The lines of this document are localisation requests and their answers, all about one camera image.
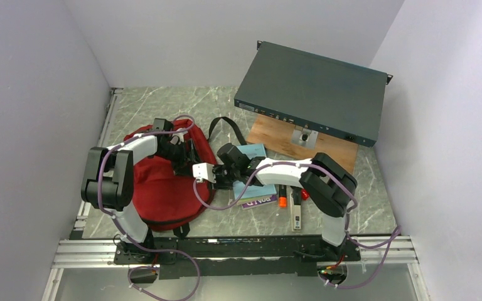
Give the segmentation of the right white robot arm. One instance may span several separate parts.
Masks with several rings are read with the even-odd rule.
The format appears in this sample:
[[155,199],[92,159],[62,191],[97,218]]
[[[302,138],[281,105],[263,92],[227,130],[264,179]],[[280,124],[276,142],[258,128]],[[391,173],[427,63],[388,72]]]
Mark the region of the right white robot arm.
[[345,255],[348,216],[358,205],[357,180],[324,152],[312,158],[281,161],[265,156],[250,158],[233,144],[224,145],[221,164],[211,168],[211,182],[217,189],[241,182],[250,186],[283,185],[305,190],[322,214],[321,257],[340,259]]

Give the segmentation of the light blue notebook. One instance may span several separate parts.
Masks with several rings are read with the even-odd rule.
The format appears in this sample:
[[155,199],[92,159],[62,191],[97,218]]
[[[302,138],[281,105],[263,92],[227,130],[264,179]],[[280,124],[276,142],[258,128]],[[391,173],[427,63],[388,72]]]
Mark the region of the light blue notebook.
[[[253,159],[255,157],[267,157],[266,150],[263,144],[247,144],[247,145],[239,145],[238,149],[241,153],[245,154],[249,159]],[[233,193],[234,199],[239,198],[247,199],[247,198],[259,198],[261,196],[267,196],[271,194],[276,194],[277,190],[275,185],[269,184],[265,186],[256,186],[251,185],[247,186],[247,189],[243,193],[242,197],[240,198],[239,195],[242,192],[243,188],[245,187],[245,183],[236,181],[233,184]]]

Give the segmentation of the red student backpack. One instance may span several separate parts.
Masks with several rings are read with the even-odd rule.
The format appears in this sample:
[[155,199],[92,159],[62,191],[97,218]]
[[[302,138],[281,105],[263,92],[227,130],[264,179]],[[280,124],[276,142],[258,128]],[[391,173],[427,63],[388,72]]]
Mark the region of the red student backpack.
[[[203,131],[190,119],[155,119],[153,124],[126,135],[124,140],[151,132],[160,132],[160,135],[188,132],[185,138],[194,140],[201,163],[222,162],[217,153],[212,152]],[[134,166],[132,203],[148,228],[155,232],[172,231],[178,238],[184,238],[190,232],[190,222],[213,201],[217,189],[213,189],[212,184],[198,182],[193,175],[175,176],[168,160],[150,154]]]

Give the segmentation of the green storey treehouse book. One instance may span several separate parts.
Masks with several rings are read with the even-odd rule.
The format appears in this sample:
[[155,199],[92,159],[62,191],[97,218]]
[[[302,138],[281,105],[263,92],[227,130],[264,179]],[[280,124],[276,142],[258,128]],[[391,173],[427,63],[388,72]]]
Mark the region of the green storey treehouse book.
[[255,200],[257,200],[257,199],[266,198],[266,197],[271,196],[271,195],[267,195],[267,196],[261,196],[261,197],[259,197],[259,198],[250,198],[250,199],[249,199],[249,198],[247,198],[247,199],[241,199],[240,201],[238,201],[238,203],[237,203],[237,204],[241,206],[241,204],[243,204],[243,203],[247,203],[247,202],[255,201]]

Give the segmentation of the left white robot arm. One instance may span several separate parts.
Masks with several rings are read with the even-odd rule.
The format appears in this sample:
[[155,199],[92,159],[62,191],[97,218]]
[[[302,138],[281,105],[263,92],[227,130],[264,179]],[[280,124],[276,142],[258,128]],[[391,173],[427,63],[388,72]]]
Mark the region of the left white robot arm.
[[147,263],[158,252],[153,232],[171,230],[184,238],[190,221],[204,211],[192,173],[202,162],[217,161],[192,117],[154,119],[119,144],[89,150],[81,198],[110,216],[124,252]]

